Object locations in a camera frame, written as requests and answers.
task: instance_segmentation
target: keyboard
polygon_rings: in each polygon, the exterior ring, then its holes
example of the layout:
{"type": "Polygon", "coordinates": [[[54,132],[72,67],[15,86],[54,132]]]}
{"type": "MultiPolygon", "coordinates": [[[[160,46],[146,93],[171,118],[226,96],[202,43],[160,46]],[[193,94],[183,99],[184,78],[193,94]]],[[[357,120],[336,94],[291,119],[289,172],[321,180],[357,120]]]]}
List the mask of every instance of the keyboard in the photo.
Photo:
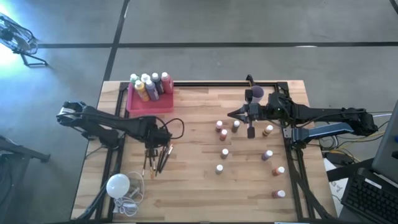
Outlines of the keyboard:
{"type": "Polygon", "coordinates": [[[348,179],[341,203],[375,223],[398,224],[398,189],[366,169],[348,179]]]}

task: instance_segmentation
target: concrete floor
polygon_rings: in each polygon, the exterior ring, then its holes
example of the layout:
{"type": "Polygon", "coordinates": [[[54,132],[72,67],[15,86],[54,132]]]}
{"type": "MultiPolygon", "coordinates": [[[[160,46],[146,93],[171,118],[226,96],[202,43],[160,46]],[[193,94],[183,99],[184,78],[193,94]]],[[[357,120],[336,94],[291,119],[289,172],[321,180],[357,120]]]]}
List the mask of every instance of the concrete floor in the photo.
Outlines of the concrete floor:
{"type": "MultiPolygon", "coordinates": [[[[0,0],[0,12],[43,44],[112,43],[123,0],[0,0]]],[[[132,0],[122,43],[398,41],[388,0],[132,0]]],[[[95,106],[110,49],[40,49],[48,68],[27,68],[0,46],[0,134],[40,152],[13,223],[68,220],[87,141],[55,119],[65,100],[95,106]]],[[[176,80],[304,80],[312,107],[390,111],[398,100],[398,47],[119,49],[111,80],[168,71],[176,80]]],[[[377,124],[385,121],[378,118],[377,124]]],[[[378,142],[353,145],[359,159],[378,142]]]]}

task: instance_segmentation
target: light bulb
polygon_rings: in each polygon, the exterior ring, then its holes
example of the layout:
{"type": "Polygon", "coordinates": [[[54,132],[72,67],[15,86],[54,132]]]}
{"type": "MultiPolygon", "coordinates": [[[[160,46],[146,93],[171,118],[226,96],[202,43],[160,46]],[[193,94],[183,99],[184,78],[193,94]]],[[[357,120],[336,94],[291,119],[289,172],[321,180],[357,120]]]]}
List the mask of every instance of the light bulb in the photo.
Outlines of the light bulb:
{"type": "Polygon", "coordinates": [[[115,174],[106,183],[106,193],[112,198],[123,197],[130,188],[130,180],[124,174],[115,174]]]}

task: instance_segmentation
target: red tray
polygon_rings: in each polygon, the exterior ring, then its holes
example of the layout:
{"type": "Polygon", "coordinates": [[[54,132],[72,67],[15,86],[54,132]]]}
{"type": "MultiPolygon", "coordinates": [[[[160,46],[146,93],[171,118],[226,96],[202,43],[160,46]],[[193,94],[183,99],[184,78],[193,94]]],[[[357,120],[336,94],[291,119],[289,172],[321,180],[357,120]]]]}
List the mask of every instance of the red tray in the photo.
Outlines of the red tray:
{"type": "Polygon", "coordinates": [[[161,94],[157,101],[144,102],[133,85],[129,84],[127,110],[133,115],[170,113],[174,110],[174,94],[161,94]]]}

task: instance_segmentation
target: small paint bottle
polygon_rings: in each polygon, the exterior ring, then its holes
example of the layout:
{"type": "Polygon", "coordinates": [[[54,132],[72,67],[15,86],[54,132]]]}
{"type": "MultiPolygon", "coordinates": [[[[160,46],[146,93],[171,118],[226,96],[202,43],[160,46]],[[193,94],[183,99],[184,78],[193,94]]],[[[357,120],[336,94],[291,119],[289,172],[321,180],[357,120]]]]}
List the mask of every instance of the small paint bottle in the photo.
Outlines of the small paint bottle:
{"type": "Polygon", "coordinates": [[[272,193],[273,198],[284,198],[286,196],[286,193],[284,190],[276,190],[272,193]]]}
{"type": "Polygon", "coordinates": [[[136,74],[134,74],[134,73],[130,75],[130,82],[131,82],[133,85],[136,84],[136,81],[137,81],[137,80],[139,80],[138,75],[136,75],[136,74]]]}
{"type": "Polygon", "coordinates": [[[221,157],[222,159],[226,159],[227,156],[228,156],[228,154],[229,154],[228,149],[223,149],[222,152],[221,152],[220,157],[221,157]]]}
{"type": "Polygon", "coordinates": [[[162,84],[165,93],[172,94],[173,93],[173,80],[167,72],[162,73],[162,84]]]}
{"type": "Polygon", "coordinates": [[[136,84],[134,85],[134,88],[136,89],[139,97],[141,98],[142,101],[149,101],[149,95],[147,90],[145,89],[145,85],[140,81],[137,80],[136,84]]]}
{"type": "Polygon", "coordinates": [[[220,175],[223,172],[223,170],[224,170],[223,165],[217,165],[216,166],[216,174],[217,175],[220,175]]]}
{"type": "Polygon", "coordinates": [[[216,132],[220,132],[222,128],[223,128],[223,122],[222,121],[217,121],[217,123],[216,123],[216,132]]]}
{"type": "Polygon", "coordinates": [[[160,79],[160,77],[157,73],[152,74],[152,81],[155,83],[157,93],[159,95],[163,94],[164,89],[163,89],[162,80],[160,79]]]}
{"type": "Polygon", "coordinates": [[[268,125],[267,128],[262,132],[262,135],[267,137],[272,130],[274,130],[274,127],[272,125],[268,125]]]}
{"type": "Polygon", "coordinates": [[[238,131],[240,122],[239,121],[234,121],[234,124],[232,125],[231,131],[232,133],[236,133],[238,131]]]}
{"type": "Polygon", "coordinates": [[[147,83],[147,81],[150,80],[150,76],[146,73],[141,75],[141,82],[142,83],[147,83]]]}
{"type": "Polygon", "coordinates": [[[147,89],[149,98],[152,101],[157,101],[159,99],[159,94],[157,94],[157,90],[156,90],[156,86],[155,86],[154,82],[148,80],[145,85],[145,88],[147,89]]]}
{"type": "Polygon", "coordinates": [[[262,156],[261,156],[261,159],[263,160],[263,161],[266,161],[266,160],[268,160],[269,158],[271,158],[271,156],[273,155],[274,153],[271,151],[271,150],[267,150],[262,156]]]}
{"type": "Polygon", "coordinates": [[[221,141],[225,141],[227,133],[228,133],[228,131],[225,130],[225,129],[223,129],[223,130],[221,131],[221,134],[220,134],[220,140],[221,140],[221,141]]]}
{"type": "Polygon", "coordinates": [[[285,172],[285,168],[284,167],[277,167],[277,168],[272,170],[272,175],[278,176],[278,175],[283,174],[284,172],[285,172]]]}

